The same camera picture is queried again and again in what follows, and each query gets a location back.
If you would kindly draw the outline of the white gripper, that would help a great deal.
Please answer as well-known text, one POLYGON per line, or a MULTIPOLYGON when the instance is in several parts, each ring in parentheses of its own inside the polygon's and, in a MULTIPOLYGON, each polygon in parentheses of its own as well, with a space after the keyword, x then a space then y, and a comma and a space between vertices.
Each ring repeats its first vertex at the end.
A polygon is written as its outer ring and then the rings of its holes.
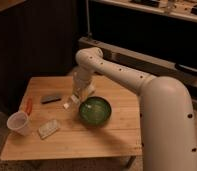
MULTIPOLYGON (((83 81, 80 79, 75 79, 73 81, 73 95, 71 95, 71 100, 74 103, 79 103, 79 99, 87 99, 90 95, 95 92, 95 87, 91 81, 83 81)), ((63 108, 69 109, 70 103, 64 103, 63 108)))

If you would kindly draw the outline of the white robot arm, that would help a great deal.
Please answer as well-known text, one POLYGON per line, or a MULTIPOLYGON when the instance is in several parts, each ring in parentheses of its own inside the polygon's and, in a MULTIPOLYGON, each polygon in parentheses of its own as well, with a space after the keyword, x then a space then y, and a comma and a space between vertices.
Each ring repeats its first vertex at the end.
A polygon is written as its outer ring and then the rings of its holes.
POLYGON ((77 51, 75 59, 73 95, 79 97, 98 72, 140 97, 144 171, 197 171, 193 104, 181 81, 107 61, 98 47, 77 51))

